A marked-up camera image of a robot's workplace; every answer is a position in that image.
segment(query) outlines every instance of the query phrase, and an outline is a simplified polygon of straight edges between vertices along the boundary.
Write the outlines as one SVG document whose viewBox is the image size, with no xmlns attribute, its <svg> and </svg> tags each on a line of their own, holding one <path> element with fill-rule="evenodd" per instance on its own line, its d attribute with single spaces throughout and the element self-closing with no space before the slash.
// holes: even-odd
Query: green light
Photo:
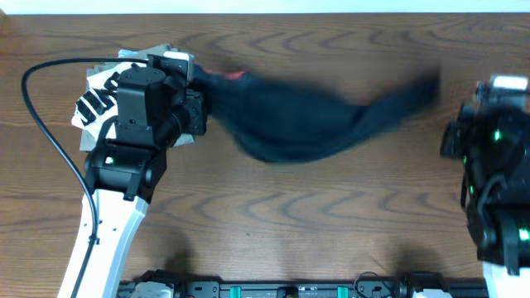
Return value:
<svg viewBox="0 0 530 298">
<path fill-rule="evenodd" d="M 500 131 L 497 129 L 495 132 L 494 132 L 494 141 L 498 142 L 500 140 L 500 138 L 502 137 L 502 134 L 500 133 Z"/>
<path fill-rule="evenodd" d="M 525 228 L 519 229 L 519 238 L 521 238 L 521 241 L 528 241 L 530 240 L 530 232 L 528 232 Z"/>
</svg>

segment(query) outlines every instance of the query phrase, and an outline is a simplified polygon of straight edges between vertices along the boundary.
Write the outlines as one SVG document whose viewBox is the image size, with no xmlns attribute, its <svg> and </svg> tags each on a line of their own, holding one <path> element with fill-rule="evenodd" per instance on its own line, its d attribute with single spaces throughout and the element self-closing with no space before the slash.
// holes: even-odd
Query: wire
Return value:
<svg viewBox="0 0 530 298">
<path fill-rule="evenodd" d="M 361 296 L 362 298 L 368 298 L 367 296 L 365 296 L 363 293 L 361 293 L 358 289 L 357 289 L 357 281 L 359 280 L 359 278 L 361 278 L 362 276 L 366 275 L 366 274 L 373 274 L 375 275 L 376 277 L 379 277 L 379 275 L 375 272 L 363 272 L 361 274 L 359 274 L 359 276 L 357 276 L 357 278 L 355 278 L 355 281 L 354 281 L 354 290 L 357 292 L 357 294 L 359 294 L 359 296 Z M 392 296 L 392 289 L 390 288 L 390 286 L 387 285 L 386 282 L 384 281 L 381 281 L 383 283 L 383 286 L 387 288 L 387 290 L 390 292 L 390 295 L 389 296 L 386 296 L 386 297 L 391 297 Z"/>
<path fill-rule="evenodd" d="M 98 62 L 98 63 L 101 63 L 101 62 L 147 63 L 145 60 L 130 59 L 130 58 L 60 59 L 60 60 L 48 61 L 45 63 L 41 63 L 39 65 L 35 65 L 31 67 L 29 70 L 26 70 L 26 72 L 22 76 L 22 97 L 24 98 L 24 103 L 26 104 L 27 111 L 33 117 L 33 120 L 35 120 L 36 125 L 42 130 L 44 135 L 48 138 L 48 140 L 50 140 L 51 144 L 55 147 L 55 149 L 57 149 L 60 155 L 65 159 L 70 169 L 74 172 L 75 177 L 77 177 L 77 180 L 80 182 L 81 186 L 83 187 L 84 193 L 86 194 L 88 201 L 89 201 L 89 205 L 90 205 L 90 212 L 92 214 L 92 233 L 89 237 L 89 246 L 87 247 L 86 254 L 84 255 L 83 263 L 81 264 L 81 268 L 79 270 L 79 275 L 77 276 L 77 280 L 75 281 L 74 289 L 72 291 L 71 297 L 73 298 L 77 296 L 77 292 L 79 291 L 81 282 L 83 281 L 84 272 L 86 271 L 86 267 L 89 263 L 90 254 L 92 253 L 92 249 L 94 248 L 94 245 L 96 244 L 96 241 L 98 240 L 98 213 L 96 210 L 94 198 L 92 197 L 89 186 L 87 185 L 86 181 L 81 175 L 81 172 L 79 171 L 77 166 L 75 166 L 74 162 L 70 159 L 70 157 L 68 156 L 68 153 L 66 153 L 66 151 L 60 146 L 59 142 L 53 137 L 53 135 L 48 130 L 46 125 L 42 122 L 41 118 L 39 117 L 38 113 L 33 107 L 33 104 L 31 103 L 31 100 L 30 100 L 29 93 L 27 92 L 27 81 L 29 80 L 31 74 L 33 74 L 37 70 L 41 70 L 49 66 L 64 65 L 64 64 L 69 64 L 69 63 L 89 63 L 89 62 L 90 63 L 94 63 L 94 62 Z"/>
</svg>

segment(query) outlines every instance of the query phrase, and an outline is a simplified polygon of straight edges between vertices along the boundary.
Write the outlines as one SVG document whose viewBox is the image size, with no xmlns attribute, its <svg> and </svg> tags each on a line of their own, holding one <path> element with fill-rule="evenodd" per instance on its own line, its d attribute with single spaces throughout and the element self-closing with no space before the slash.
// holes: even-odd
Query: black cable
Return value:
<svg viewBox="0 0 530 298">
<path fill-rule="evenodd" d="M 357 294 L 359 296 L 361 296 L 362 298 L 368 298 L 367 296 L 365 296 L 364 294 L 362 294 L 358 289 L 357 289 L 357 281 L 359 280 L 359 278 L 363 277 L 363 275 L 366 275 L 366 274 L 372 274 L 372 275 L 375 275 L 376 277 L 379 277 L 379 275 L 375 272 L 363 272 L 361 274 L 359 274 L 359 276 L 357 276 L 357 278 L 355 278 L 355 281 L 354 281 L 354 290 L 357 292 Z M 392 289 L 390 288 L 390 286 L 387 285 L 386 282 L 384 281 L 381 281 L 383 283 L 383 286 L 387 288 L 387 290 L 390 292 L 390 295 L 389 296 L 386 296 L 386 297 L 391 297 L 392 296 Z"/>
<path fill-rule="evenodd" d="M 37 114 L 35 108 L 33 107 L 33 104 L 31 103 L 29 93 L 27 92 L 27 81 L 30 78 L 30 75 L 37 70 L 41 70 L 43 68 L 54 66 L 54 65 L 63 65 L 63 64 L 69 64 L 69 63 L 102 63 L 102 62 L 134 62 L 134 63 L 147 63 L 146 60 L 141 59 L 130 59 L 130 58 L 70 58 L 70 59 L 60 59 L 60 60 L 53 60 L 48 61 L 45 63 L 41 63 L 39 65 L 35 65 L 31 67 L 29 70 L 26 70 L 24 75 L 22 76 L 22 97 L 24 98 L 24 103 L 26 104 L 27 111 L 30 113 L 30 115 L 33 117 L 33 120 L 35 120 L 36 125 L 42 130 L 44 135 L 50 140 L 51 144 L 57 149 L 57 151 L 60 153 L 60 155 L 65 159 L 66 163 L 70 167 L 70 169 L 74 172 L 74 175 L 77 177 L 77 180 L 80 182 L 81 186 L 83 187 L 84 193 L 86 194 L 89 205 L 90 205 L 90 212 L 92 213 L 92 233 L 89 237 L 89 246 L 86 250 L 86 254 L 84 255 L 83 263 L 81 264 L 81 269 L 79 270 L 79 275 L 77 276 L 77 280 L 75 281 L 74 289 L 72 291 L 72 297 L 75 298 L 77 296 L 77 292 L 79 291 L 81 281 L 83 281 L 83 275 L 86 270 L 86 267 L 89 263 L 90 254 L 92 253 L 92 249 L 94 248 L 94 245 L 96 241 L 98 240 L 98 213 L 96 210 L 96 205 L 94 202 L 94 198 L 92 198 L 92 194 L 90 193 L 89 187 L 86 184 L 86 181 L 84 180 L 83 176 L 81 175 L 81 172 L 75 166 L 74 162 L 70 159 L 68 156 L 68 153 L 60 146 L 58 141 L 53 137 L 51 132 L 48 130 L 46 125 L 42 122 L 41 118 Z"/>
</svg>

